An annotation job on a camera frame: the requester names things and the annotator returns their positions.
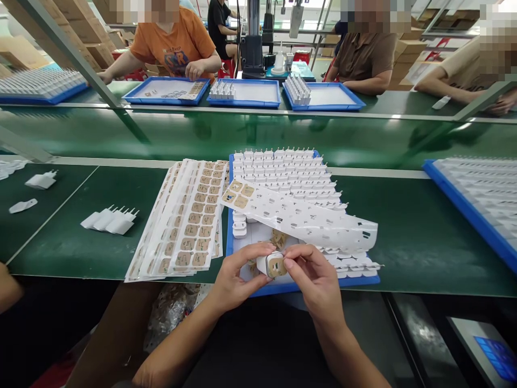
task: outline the white charger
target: white charger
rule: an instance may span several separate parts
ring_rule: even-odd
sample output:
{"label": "white charger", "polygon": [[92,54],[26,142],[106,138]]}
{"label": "white charger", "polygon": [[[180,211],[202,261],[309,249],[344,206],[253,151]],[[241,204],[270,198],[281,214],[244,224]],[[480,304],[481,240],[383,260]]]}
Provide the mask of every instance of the white charger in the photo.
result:
{"label": "white charger", "polygon": [[46,190],[55,183],[55,175],[57,170],[51,170],[44,174],[36,174],[25,182],[25,186],[32,187],[33,189]]}

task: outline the workbench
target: workbench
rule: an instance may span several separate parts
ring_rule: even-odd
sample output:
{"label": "workbench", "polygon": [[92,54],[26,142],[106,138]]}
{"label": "workbench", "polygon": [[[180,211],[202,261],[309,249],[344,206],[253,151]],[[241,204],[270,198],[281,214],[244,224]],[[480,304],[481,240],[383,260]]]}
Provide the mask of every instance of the workbench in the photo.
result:
{"label": "workbench", "polygon": [[[137,82],[109,85],[120,98]],[[6,129],[56,156],[145,160],[226,159],[245,147],[315,147],[331,167],[420,170],[450,155],[514,157],[517,115],[454,122],[461,106],[431,106],[418,92],[360,96],[361,112],[136,106],[111,110],[92,90],[55,107],[0,106]]]}
{"label": "workbench", "polygon": [[[46,191],[23,186],[27,177],[58,169]],[[5,241],[0,255],[14,275],[124,279],[166,170],[105,166],[28,164],[0,181],[2,204],[37,198],[25,212],[2,212]],[[381,283],[358,290],[517,297],[517,278],[435,184],[424,178],[336,176],[349,214],[379,223],[371,257],[384,264]],[[93,211],[112,204],[139,209],[124,235],[80,226]],[[223,213],[226,241],[227,211]],[[222,259],[209,271],[168,281],[213,283]]]}

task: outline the red stool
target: red stool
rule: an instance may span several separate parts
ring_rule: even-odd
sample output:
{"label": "red stool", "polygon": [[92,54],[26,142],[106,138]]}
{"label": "red stool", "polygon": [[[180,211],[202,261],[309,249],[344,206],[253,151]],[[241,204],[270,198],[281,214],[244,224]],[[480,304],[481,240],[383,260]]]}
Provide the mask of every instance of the red stool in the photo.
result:
{"label": "red stool", "polygon": [[292,59],[293,62],[302,61],[302,62],[305,62],[306,64],[309,64],[310,60],[311,60],[311,53],[309,51],[305,51],[305,50],[298,50],[297,52],[295,52],[295,56]]}
{"label": "red stool", "polygon": [[[436,47],[440,47],[441,45],[443,45],[444,47],[447,46],[447,43],[449,43],[449,40],[451,40],[450,38],[443,38],[442,40],[440,40],[440,43],[438,43],[436,45]],[[427,56],[427,58],[425,59],[426,61],[429,60],[429,58],[432,58],[432,60],[434,61],[436,58],[438,58],[440,55],[440,51],[431,51],[431,53]]]}
{"label": "red stool", "polygon": [[233,59],[223,59],[222,67],[217,72],[217,78],[235,78],[235,62]]}
{"label": "red stool", "polygon": [[335,58],[332,58],[332,62],[330,62],[330,66],[329,66],[327,72],[325,73],[325,76],[323,77],[322,82],[327,82],[327,74],[329,73],[330,69],[332,68],[332,65],[334,65],[335,60],[336,60]]}

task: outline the blue tray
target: blue tray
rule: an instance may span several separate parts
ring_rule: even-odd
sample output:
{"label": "blue tray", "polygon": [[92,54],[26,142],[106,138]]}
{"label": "blue tray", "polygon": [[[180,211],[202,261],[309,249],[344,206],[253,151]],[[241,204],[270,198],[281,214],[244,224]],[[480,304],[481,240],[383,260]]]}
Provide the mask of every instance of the blue tray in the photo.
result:
{"label": "blue tray", "polygon": [[127,93],[122,98],[125,99],[128,103],[139,103],[139,104],[149,104],[149,105],[188,105],[188,106],[196,106],[201,101],[203,94],[205,94],[206,88],[210,84],[210,80],[206,78],[200,78],[197,82],[206,82],[201,89],[201,92],[198,94],[195,100],[180,100],[180,99],[163,99],[163,98],[152,98],[152,97],[133,97],[138,92],[140,92],[143,88],[145,88],[148,84],[155,81],[188,81],[191,82],[189,78],[174,78],[174,77],[149,77],[145,81],[143,81],[140,85],[134,88],[131,92]]}
{"label": "blue tray", "polygon": [[267,108],[278,108],[281,102],[280,99],[280,86],[278,81],[274,80],[253,80],[253,79],[231,79],[231,78],[223,78],[221,82],[231,82],[234,85],[237,84],[261,84],[261,85],[271,85],[272,87],[276,87],[277,92],[277,101],[253,101],[253,100],[221,100],[221,99],[213,99],[210,96],[206,99],[210,105],[220,105],[220,106],[247,106],[247,107],[267,107]]}
{"label": "blue tray", "polygon": [[3,104],[24,104],[24,105],[57,105],[60,102],[82,92],[88,85],[86,83],[76,85],[72,89],[69,89],[61,94],[58,94],[50,99],[35,98],[35,97],[2,97],[0,95],[0,103]]}
{"label": "blue tray", "polygon": [[350,89],[348,89],[345,85],[340,82],[307,82],[307,86],[309,86],[312,90],[321,89],[321,88],[340,88],[343,91],[343,94],[347,95],[354,101],[353,104],[332,104],[332,105],[294,105],[292,103],[291,95],[289,91],[284,88],[285,95],[291,104],[291,109],[298,110],[333,110],[333,111],[347,111],[347,110],[361,110],[363,106],[366,106],[364,102],[360,100]]}
{"label": "blue tray", "polygon": [[[314,151],[313,157],[318,157],[318,151]],[[233,154],[229,156],[229,181],[233,181]],[[228,230],[226,232],[226,256],[230,256],[233,254],[233,209],[228,209]],[[377,276],[361,276],[359,278],[344,278],[339,279],[340,287],[355,287],[355,286],[365,286],[378,284],[381,282],[381,278]],[[296,283],[290,284],[269,284],[262,287],[256,293],[254,293],[251,297],[254,296],[263,296],[263,295],[274,295],[274,294],[285,294],[289,292],[300,291],[300,288]]]}
{"label": "blue tray", "polygon": [[458,210],[469,220],[483,239],[503,259],[510,269],[517,274],[517,251],[499,234],[483,215],[454,187],[454,185],[433,165],[435,160],[426,160],[422,166],[440,189],[454,203]]}

